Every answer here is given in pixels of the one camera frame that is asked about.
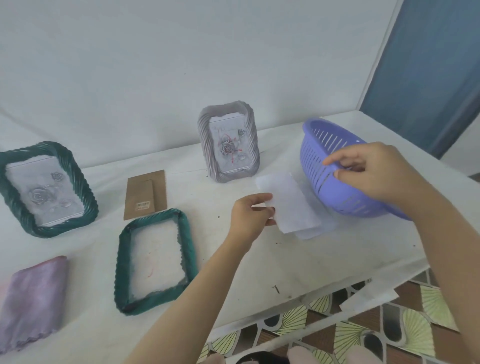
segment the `table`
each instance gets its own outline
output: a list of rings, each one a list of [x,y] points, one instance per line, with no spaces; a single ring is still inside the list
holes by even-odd
[[[368,142],[393,144],[480,230],[480,187],[359,111],[325,117]],[[257,176],[289,171],[305,178],[299,152],[301,123],[258,132]],[[184,211],[201,268],[222,243],[233,202],[256,193],[254,178],[215,183],[199,144],[86,168],[83,173],[99,204],[92,224],[51,239],[23,232],[0,204],[0,282],[13,272],[57,255],[70,259],[64,327],[1,363],[120,363],[168,304],[126,317],[115,307],[113,282],[127,178],[164,169],[168,207]],[[312,292],[326,293],[375,275],[401,262],[424,257],[414,225],[392,215],[351,220],[309,241],[277,228],[266,229],[243,259],[211,338],[294,306]]]

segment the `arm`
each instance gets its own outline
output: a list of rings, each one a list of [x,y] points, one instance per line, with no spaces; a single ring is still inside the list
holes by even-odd
[[[393,146],[346,147],[324,160],[339,161],[339,180],[401,208],[415,223],[442,294],[471,357],[480,363],[480,236],[459,211]]]
[[[271,194],[253,194],[235,202],[225,241],[124,364],[196,363],[240,261],[264,227],[275,225],[270,219],[273,208],[252,207],[271,198]]]

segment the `folded towel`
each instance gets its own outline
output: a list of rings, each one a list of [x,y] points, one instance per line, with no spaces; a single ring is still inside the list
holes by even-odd
[[[60,329],[66,284],[63,255],[12,276],[0,312],[0,354],[21,350]]]

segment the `green wavy frame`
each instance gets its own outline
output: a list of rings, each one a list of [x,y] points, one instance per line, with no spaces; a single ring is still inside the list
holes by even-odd
[[[169,219],[172,219],[179,229],[178,241],[181,247],[182,266],[185,269],[186,280],[164,291],[151,292],[144,298],[136,301],[130,295],[132,231]],[[198,268],[192,236],[190,234],[190,225],[188,224],[187,216],[182,211],[171,208],[170,210],[144,218],[137,218],[127,224],[119,236],[119,250],[115,269],[115,304],[118,310],[125,315],[141,314],[159,304],[177,299],[197,274]]]
[[[70,218],[61,224],[45,227],[37,226],[35,216],[28,211],[20,199],[20,193],[6,176],[7,164],[23,162],[37,156],[53,156],[70,177],[73,190],[84,205],[84,214],[78,218]],[[98,215],[98,204],[82,171],[78,167],[73,154],[63,145],[56,142],[41,142],[34,146],[0,152],[0,194],[13,215],[20,221],[22,228],[38,238],[51,238],[63,232],[88,225],[95,221]]]

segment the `hand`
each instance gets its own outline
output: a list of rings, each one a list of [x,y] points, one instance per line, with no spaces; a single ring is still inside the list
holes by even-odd
[[[251,194],[235,201],[227,240],[244,244],[249,250],[265,226],[276,225],[275,220],[271,219],[275,214],[273,207],[253,206],[272,197],[272,194]]]
[[[358,188],[369,197],[399,207],[432,186],[403,158],[394,146],[383,143],[356,144],[340,149],[323,164],[340,162],[350,170],[336,170],[340,181]]]

